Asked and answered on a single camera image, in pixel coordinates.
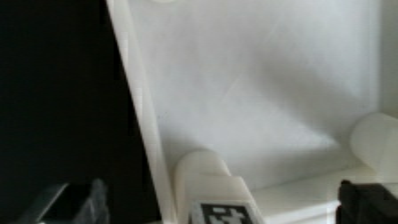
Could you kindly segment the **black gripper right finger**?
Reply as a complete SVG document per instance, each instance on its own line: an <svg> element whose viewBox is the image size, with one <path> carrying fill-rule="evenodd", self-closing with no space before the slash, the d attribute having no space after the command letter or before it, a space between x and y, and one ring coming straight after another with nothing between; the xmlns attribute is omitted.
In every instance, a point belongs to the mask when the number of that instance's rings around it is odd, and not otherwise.
<svg viewBox="0 0 398 224"><path fill-rule="evenodd" d="M398 224L398 197L379 183L342 181L337 224Z"/></svg>

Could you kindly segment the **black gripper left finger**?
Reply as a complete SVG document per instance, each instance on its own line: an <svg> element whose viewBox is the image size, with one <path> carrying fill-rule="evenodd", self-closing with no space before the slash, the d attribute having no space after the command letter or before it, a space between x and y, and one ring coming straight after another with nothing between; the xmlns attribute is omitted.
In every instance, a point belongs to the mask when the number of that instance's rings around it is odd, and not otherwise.
<svg viewBox="0 0 398 224"><path fill-rule="evenodd" d="M111 224L104 180L52 185L40 193L17 224Z"/></svg>

